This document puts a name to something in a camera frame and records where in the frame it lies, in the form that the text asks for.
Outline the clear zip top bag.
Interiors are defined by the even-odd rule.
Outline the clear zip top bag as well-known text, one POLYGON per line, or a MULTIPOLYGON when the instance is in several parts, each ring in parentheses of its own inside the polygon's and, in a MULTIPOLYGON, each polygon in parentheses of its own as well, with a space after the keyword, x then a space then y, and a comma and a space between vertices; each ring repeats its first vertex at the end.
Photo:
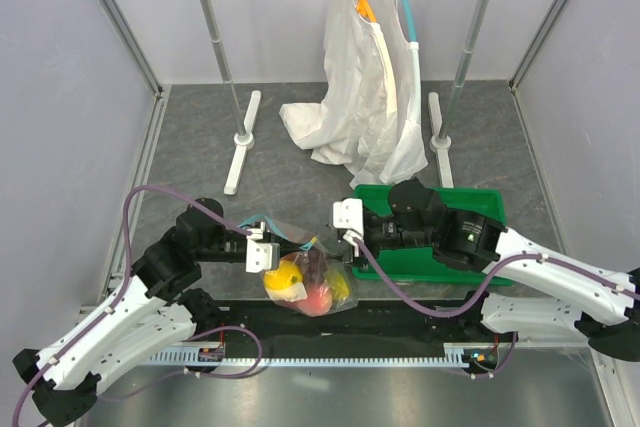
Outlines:
POLYGON ((345 264, 319 237, 304 229, 254 215, 247 230, 245 270, 257 274, 275 304, 307 317, 323 317, 355 308, 358 300, 345 264))

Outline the purple grape bunch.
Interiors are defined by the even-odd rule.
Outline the purple grape bunch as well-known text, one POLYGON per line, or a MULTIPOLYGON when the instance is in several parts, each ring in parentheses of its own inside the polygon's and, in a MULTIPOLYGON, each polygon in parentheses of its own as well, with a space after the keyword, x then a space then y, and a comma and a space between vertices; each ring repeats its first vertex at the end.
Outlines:
POLYGON ((306 285, 321 285, 327 270, 326 255, 317 249, 305 252, 303 278, 306 285))

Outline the peach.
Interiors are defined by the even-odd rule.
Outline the peach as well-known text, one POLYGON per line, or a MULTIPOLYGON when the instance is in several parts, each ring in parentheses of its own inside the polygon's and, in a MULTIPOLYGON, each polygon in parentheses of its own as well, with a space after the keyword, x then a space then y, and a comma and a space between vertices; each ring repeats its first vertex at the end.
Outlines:
POLYGON ((324 316, 333 304, 333 295, 326 284, 307 287, 307 298, 296 303, 296 308, 309 317, 324 316))

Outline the orange fruit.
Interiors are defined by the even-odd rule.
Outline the orange fruit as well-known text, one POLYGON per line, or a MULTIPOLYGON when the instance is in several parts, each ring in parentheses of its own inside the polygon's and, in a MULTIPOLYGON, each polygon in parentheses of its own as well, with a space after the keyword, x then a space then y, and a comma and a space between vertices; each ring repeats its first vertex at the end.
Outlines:
POLYGON ((263 285, 273 301, 297 302, 307 298, 301 270, 289 260, 281 260, 277 269, 267 271, 263 276, 263 285))

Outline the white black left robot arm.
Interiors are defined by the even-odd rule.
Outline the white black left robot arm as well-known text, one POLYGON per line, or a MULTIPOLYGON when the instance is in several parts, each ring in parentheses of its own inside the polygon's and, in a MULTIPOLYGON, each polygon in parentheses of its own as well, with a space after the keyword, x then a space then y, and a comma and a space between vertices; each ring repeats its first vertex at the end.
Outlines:
POLYGON ((231 330, 216 302, 195 285, 203 264, 242 263, 263 273, 276 267, 283 241, 264 221, 245 227, 228 221, 214 199, 189 201, 138 260, 125 254, 121 283, 70 332, 14 357, 26 384, 22 400, 32 400, 47 425, 70 426, 115 380, 157 352, 231 330))

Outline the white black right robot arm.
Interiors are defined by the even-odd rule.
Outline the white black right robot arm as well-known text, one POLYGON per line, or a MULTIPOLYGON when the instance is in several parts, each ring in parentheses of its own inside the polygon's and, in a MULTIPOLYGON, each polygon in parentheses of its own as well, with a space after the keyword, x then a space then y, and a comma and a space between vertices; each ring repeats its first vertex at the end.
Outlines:
POLYGON ((447 205, 440 193, 410 179, 391 187, 390 212, 380 216, 358 198, 333 204, 331 225, 354 260, 367 260, 411 309, 458 319, 477 341, 490 332, 583 339, 608 357, 639 359, 639 273, 592 266, 524 237, 504 223, 447 205), (436 309, 406 295, 377 257, 388 250, 428 248, 446 267, 481 273, 477 290, 459 307, 436 309))

